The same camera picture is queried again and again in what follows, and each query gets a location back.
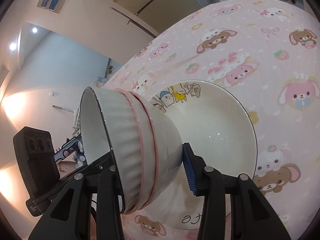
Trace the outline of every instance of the pink tablecloth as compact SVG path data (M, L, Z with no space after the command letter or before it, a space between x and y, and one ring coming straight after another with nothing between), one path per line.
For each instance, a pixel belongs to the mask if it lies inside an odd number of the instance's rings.
M105 88L151 99L170 84L197 79L232 93L254 124L255 182L294 240L320 206L319 27L305 11L277 0L212 4L154 39ZM282 169L291 175L280 181L273 172ZM138 215L155 222L144 210L123 216L127 239L196 239L197 230L166 225L165 235L150 235L134 220Z

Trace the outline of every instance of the metal screw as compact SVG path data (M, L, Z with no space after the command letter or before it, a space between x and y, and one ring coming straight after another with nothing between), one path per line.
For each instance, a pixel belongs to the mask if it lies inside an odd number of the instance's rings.
M77 173L77 174L74 176L74 178L75 178L76 180L80 180L80 179L83 178L83 174L82 174L82 173Z
M205 170L206 172L213 172L213 171L214 171L214 168L211 167L211 166L205 166L205 167L204 167L204 170Z
M240 179L246 181L249 179L249 177L247 174L240 174Z

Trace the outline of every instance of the cartoon cat illustration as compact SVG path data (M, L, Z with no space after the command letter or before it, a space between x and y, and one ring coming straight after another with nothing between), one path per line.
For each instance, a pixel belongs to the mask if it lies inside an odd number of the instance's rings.
M170 88L172 89L172 94L176 103L179 101L183 103L183 100L187 101L186 90L182 87L181 83L179 83L179 85L170 86Z
M201 88L200 88L200 86L198 84L196 84L196 83L189 84L187 82L187 83L185 83L183 85L183 87L188 89L188 91L189 91L189 93L191 94L192 97L197 97L197 98L200 97Z

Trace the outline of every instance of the white bowl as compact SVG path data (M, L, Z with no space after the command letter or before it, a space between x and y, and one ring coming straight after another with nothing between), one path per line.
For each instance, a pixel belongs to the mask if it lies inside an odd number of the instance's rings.
M158 146L156 156L156 182L150 199L142 208L152 203L175 179L182 163L182 140L178 129L171 119L155 108L144 97L130 91L144 106L153 120L155 142Z
M122 213L127 212L138 200L142 176L139 131L129 101L118 92L88 87L80 123L88 164L111 150L123 190Z
M148 115L145 112L144 107L138 101L135 96L122 90L115 89L127 97L130 104L132 104L132 110L136 116L137 125L140 133L140 145L141 145L141 161L142 161L142 176L141 176L141 186L140 194L135 206L129 210L126 214L131 214L132 212L140 209L144 203L150 197L152 188L155 182L155 172L156 172L156 152L153 132L151 128L151 123Z

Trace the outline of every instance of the white plate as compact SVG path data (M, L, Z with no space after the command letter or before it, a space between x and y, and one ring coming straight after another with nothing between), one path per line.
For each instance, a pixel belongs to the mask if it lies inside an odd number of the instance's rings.
M253 125L228 91L209 82L189 80L164 88L150 102L171 118L182 141L189 142L207 165L223 174L237 177L246 173L253 178L257 162ZM203 197L195 197L189 190L181 167L172 184L145 210L170 227L197 229L202 207Z

